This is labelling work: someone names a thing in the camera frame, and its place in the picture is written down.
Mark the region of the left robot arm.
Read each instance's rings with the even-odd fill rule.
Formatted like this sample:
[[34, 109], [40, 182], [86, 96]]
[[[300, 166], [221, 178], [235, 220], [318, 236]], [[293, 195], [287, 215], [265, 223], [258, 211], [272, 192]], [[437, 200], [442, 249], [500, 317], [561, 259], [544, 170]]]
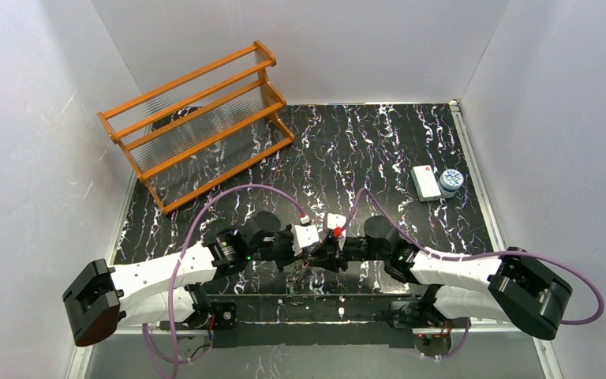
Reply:
[[316, 227], [307, 217], [301, 221], [282, 228], [262, 211], [179, 253], [128, 265], [91, 261], [62, 296], [75, 345], [97, 344], [122, 326], [204, 325], [213, 314], [200, 290], [205, 283], [241, 272], [250, 261], [288, 265], [319, 243]]

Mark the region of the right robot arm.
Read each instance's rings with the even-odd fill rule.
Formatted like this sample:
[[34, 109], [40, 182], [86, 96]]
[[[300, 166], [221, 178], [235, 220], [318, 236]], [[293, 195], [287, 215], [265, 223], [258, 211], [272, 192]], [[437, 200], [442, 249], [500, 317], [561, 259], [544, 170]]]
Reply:
[[444, 253], [407, 241], [384, 216], [372, 216], [359, 237], [341, 227], [307, 242], [305, 258], [330, 271], [351, 261], [382, 261], [401, 283], [421, 285], [411, 318], [437, 323], [461, 318], [509, 322], [540, 340], [553, 340], [563, 323], [571, 286], [537, 259], [512, 250], [500, 257]]

